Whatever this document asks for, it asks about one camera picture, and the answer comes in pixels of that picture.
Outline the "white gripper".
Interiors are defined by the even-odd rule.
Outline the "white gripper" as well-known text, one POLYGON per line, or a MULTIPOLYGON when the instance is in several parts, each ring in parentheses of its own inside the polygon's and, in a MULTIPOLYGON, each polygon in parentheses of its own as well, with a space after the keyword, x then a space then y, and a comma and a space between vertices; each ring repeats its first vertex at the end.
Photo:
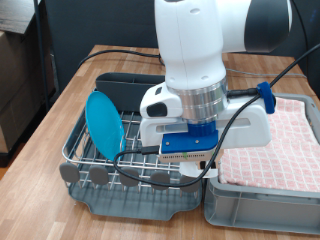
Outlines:
POLYGON ((148 89, 140 104, 141 141, 162 154, 265 146, 271 141, 263 99, 229 99, 222 82, 178 90, 161 83, 148 89))

